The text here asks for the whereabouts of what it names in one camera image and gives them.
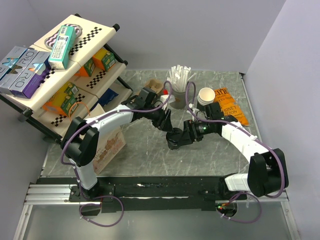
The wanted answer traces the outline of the black plastic cup lid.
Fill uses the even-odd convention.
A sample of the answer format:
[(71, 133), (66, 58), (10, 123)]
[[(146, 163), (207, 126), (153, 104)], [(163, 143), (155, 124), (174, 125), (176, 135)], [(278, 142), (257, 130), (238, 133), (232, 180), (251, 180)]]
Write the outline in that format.
[(168, 144), (177, 145), (183, 135), (183, 130), (174, 127), (172, 132), (166, 133), (166, 140)]

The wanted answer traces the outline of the black paper coffee cup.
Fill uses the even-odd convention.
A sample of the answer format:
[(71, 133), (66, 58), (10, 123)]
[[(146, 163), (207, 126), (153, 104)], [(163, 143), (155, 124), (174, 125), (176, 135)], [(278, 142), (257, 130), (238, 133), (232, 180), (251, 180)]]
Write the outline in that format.
[(173, 151), (178, 150), (180, 148), (180, 145), (176, 141), (168, 140), (167, 145), (168, 145), (168, 148)]

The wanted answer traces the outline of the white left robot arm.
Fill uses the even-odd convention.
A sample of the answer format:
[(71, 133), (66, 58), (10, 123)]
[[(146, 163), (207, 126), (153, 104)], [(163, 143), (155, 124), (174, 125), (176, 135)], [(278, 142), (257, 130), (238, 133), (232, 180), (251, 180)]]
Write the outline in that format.
[(156, 97), (153, 90), (144, 87), (139, 95), (123, 101), (113, 110), (87, 119), (76, 117), (71, 121), (60, 146), (62, 156), (69, 159), (69, 165), (74, 169), (81, 195), (87, 201), (93, 201), (99, 195), (100, 184), (93, 160), (102, 138), (141, 118), (150, 120), (160, 131), (173, 132), (172, 111), (167, 107), (171, 96), (166, 96), (162, 104), (155, 107)]

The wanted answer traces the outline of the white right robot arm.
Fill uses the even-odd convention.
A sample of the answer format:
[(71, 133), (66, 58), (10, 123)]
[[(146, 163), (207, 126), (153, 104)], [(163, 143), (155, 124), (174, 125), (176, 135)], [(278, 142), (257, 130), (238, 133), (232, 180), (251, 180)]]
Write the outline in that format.
[(201, 125), (201, 135), (217, 133), (229, 141), (249, 162), (248, 173), (235, 173), (227, 176), (218, 187), (223, 199), (230, 199), (236, 191), (251, 192), (256, 197), (278, 198), (289, 185), (284, 153), (271, 149), (257, 136), (249, 133), (233, 116), (220, 119), (201, 119), (192, 109), (187, 110)]

